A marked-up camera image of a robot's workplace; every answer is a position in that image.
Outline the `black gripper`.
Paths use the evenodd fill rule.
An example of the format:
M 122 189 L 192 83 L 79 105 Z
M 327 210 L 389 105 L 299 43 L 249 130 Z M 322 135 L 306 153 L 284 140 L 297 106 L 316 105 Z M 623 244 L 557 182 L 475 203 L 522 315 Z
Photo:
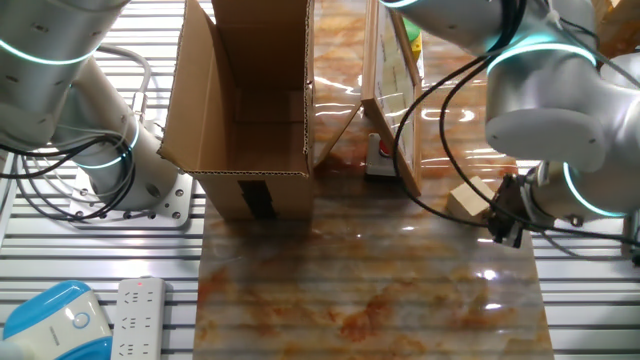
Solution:
M 531 221 L 521 195 L 523 179 L 520 175 L 505 175 L 492 198 L 490 213 L 486 216 L 487 228 L 493 241 L 503 242 L 505 246 L 515 249 L 521 248 L 523 228 Z

